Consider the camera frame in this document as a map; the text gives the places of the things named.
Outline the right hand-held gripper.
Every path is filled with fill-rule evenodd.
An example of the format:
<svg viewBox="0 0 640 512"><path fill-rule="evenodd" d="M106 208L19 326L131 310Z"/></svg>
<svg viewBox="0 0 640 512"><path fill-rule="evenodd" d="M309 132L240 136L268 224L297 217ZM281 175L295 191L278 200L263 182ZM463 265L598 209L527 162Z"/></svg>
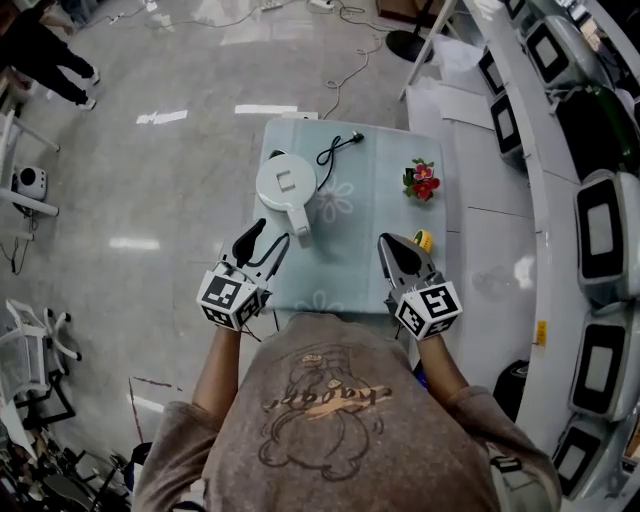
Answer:
<svg viewBox="0 0 640 512"><path fill-rule="evenodd" d="M428 252L388 232L379 236L377 248L384 277L393 288L384 301L390 314L416 341L449 330L462 314L462 305L453 283L434 271ZM410 278L416 279L406 284Z"/></svg>

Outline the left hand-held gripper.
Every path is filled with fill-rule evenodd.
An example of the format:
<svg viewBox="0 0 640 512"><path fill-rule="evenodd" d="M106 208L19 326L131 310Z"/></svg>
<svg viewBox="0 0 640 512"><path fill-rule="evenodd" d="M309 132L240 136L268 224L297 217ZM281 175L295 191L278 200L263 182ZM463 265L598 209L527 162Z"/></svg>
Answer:
<svg viewBox="0 0 640 512"><path fill-rule="evenodd" d="M268 280L281 266L290 234L280 235L259 259L254 259L255 243L265 226L265 218L250 224L233 243L232 252L230 243L221 243L215 265L205 272L196 302L204 317L217 326L241 330L265 308L272 295Z"/></svg>

